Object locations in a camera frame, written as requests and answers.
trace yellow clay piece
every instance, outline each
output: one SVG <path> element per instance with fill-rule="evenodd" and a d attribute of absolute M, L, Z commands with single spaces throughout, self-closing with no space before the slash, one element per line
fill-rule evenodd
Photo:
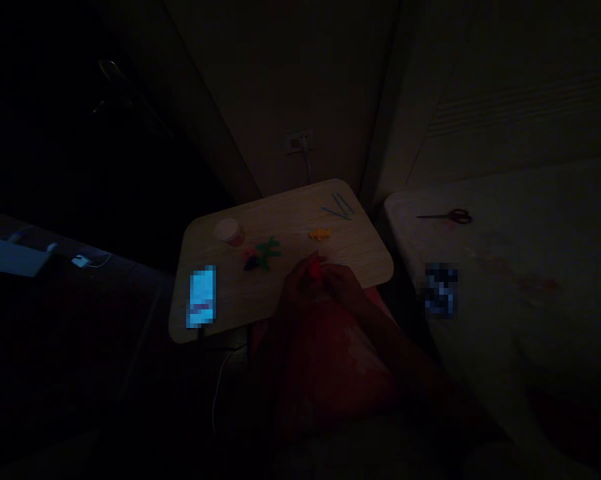
<path fill-rule="evenodd" d="M 314 239 L 314 240 L 318 240 L 318 241 L 323 241 L 324 239 L 328 239 L 332 236 L 332 230 L 331 229 L 318 229 L 318 230 L 314 230 L 312 232 L 309 232 L 309 238 L 310 239 Z"/>

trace scissors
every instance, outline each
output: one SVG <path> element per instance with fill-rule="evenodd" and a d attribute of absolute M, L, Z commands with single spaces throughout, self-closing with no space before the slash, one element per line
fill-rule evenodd
<path fill-rule="evenodd" d="M 416 218 L 446 218 L 455 221 L 456 223 L 460 223 L 461 225 L 471 223 L 473 220 L 470 217 L 469 212 L 463 209 L 451 210 L 447 215 L 420 215 Z"/>

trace wooden table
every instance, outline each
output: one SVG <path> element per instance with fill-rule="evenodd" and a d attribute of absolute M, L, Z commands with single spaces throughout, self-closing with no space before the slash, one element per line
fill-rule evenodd
<path fill-rule="evenodd" d="M 342 212 L 332 193 L 340 193 L 354 209 L 351 221 L 321 209 Z M 237 219 L 247 233 L 238 248 L 213 236 L 215 224 L 225 218 Z M 309 238 L 309 232 L 320 227 L 332 229 L 331 239 L 318 242 Z M 268 259 L 271 271 L 244 271 L 242 251 L 266 243 L 271 236 L 280 242 L 275 250 L 282 252 L 281 257 Z M 205 330 L 205 335 L 213 335 L 271 317 L 285 276 L 315 250 L 327 256 L 329 263 L 349 265 L 363 288 L 385 283 L 394 274 L 394 263 L 378 232 L 342 180 L 315 183 L 194 220 L 185 231 L 180 251 L 169 315 L 171 338 L 177 343 L 197 338 L 197 329 L 185 327 L 192 271 L 216 266 L 217 316 Z"/>

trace blue stick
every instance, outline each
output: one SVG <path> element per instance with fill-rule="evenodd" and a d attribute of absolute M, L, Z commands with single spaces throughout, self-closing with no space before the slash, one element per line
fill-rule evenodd
<path fill-rule="evenodd" d="M 340 207 L 340 209 L 342 210 L 342 214 L 343 215 L 347 215 L 347 211 L 343 208 L 342 205 L 340 205 L 340 202 L 338 201 L 338 197 L 336 197 L 335 193 L 332 193 L 332 197 L 334 198 L 334 200 L 336 200 L 336 203 L 338 204 L 338 207 Z"/>
<path fill-rule="evenodd" d="M 345 217 L 344 215 L 340 215 L 339 213 L 336 213 L 335 211 L 326 209 L 325 207 L 320 207 L 320 208 L 322 208 L 324 211 L 328 211 L 329 213 L 333 213 L 334 215 L 337 215 L 338 217 L 342 217 L 345 220 L 351 220 L 349 217 Z"/>
<path fill-rule="evenodd" d="M 351 211 L 352 211 L 352 213 L 355 215 L 355 214 L 356 214 L 356 212 L 354 211 L 354 209 L 352 209 L 352 208 L 349 206 L 349 203 L 347 203 L 347 201 L 346 201 L 346 200 L 345 200 L 345 199 L 342 197 L 342 195 L 340 195 L 340 194 L 338 193 L 338 197 L 340 197 L 340 199 L 341 199 L 341 200 L 342 200 L 342 201 L 345 203 L 345 205 L 347 205 L 347 208 L 348 208 L 349 210 L 351 210 Z"/>

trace white wall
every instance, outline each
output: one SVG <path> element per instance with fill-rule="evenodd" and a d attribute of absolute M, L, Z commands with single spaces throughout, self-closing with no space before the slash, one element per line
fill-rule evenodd
<path fill-rule="evenodd" d="M 367 208 L 400 189 L 601 155 L 601 0 L 430 1 L 415 36 L 408 59 L 395 47 L 390 59 L 408 64 L 382 99 L 396 106 L 385 139 L 374 132 Z"/>
<path fill-rule="evenodd" d="M 264 195 L 306 183 L 284 133 L 311 127 L 312 181 L 358 190 L 396 0 L 165 0 Z"/>

